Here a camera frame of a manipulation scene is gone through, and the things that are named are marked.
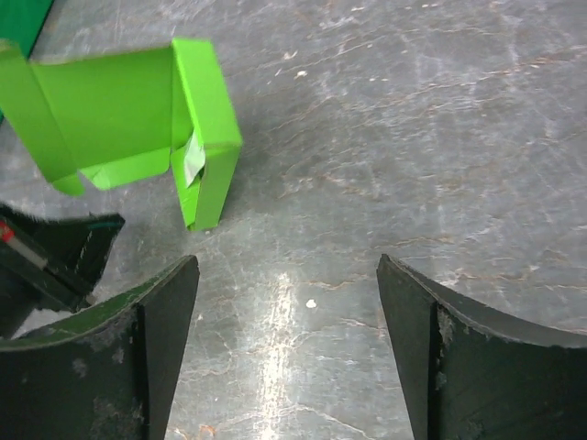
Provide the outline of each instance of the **curved black plastic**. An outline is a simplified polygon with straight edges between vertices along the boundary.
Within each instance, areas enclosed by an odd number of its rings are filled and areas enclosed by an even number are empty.
[[[377,276],[415,440],[587,439],[587,336],[501,313],[385,255]]]
[[[162,440],[199,271],[158,277],[19,339],[0,341],[0,438]]]
[[[34,308],[90,305],[124,223],[118,214],[46,220],[0,203],[0,336],[11,337]]]

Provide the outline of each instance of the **gray marble floor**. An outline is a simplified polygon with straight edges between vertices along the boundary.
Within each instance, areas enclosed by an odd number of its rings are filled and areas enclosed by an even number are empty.
[[[56,0],[37,59],[212,39],[246,145],[208,232],[183,229],[171,175],[53,191],[8,124],[0,192],[125,216],[101,298],[198,256],[169,439],[408,440],[382,253],[587,332],[586,16],[584,0]]]

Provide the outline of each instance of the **green paper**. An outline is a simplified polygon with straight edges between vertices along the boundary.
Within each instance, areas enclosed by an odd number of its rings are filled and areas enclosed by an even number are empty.
[[[52,3],[53,0],[0,0],[0,39],[15,41],[28,57]]]
[[[0,108],[57,190],[82,194],[78,171],[108,190],[171,163],[186,226],[218,224],[242,139],[210,42],[53,64],[4,42]]]

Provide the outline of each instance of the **green cardboard box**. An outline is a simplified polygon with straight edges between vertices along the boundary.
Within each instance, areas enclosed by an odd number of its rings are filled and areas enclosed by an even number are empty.
[[[28,57],[52,4],[53,0],[0,0],[0,39],[15,41]]]
[[[82,194],[78,171],[108,190],[171,164],[186,226],[218,224],[242,139],[209,41],[51,64],[0,41],[0,108],[55,189]]]

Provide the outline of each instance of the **black object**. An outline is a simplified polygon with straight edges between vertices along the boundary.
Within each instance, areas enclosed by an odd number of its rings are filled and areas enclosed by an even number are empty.
[[[34,308],[88,307],[124,223],[118,214],[43,220],[0,204],[0,336]]]
[[[0,341],[0,438],[162,440],[199,279],[158,277],[19,339]]]
[[[377,276],[415,440],[587,439],[587,336],[501,313],[387,256]]]

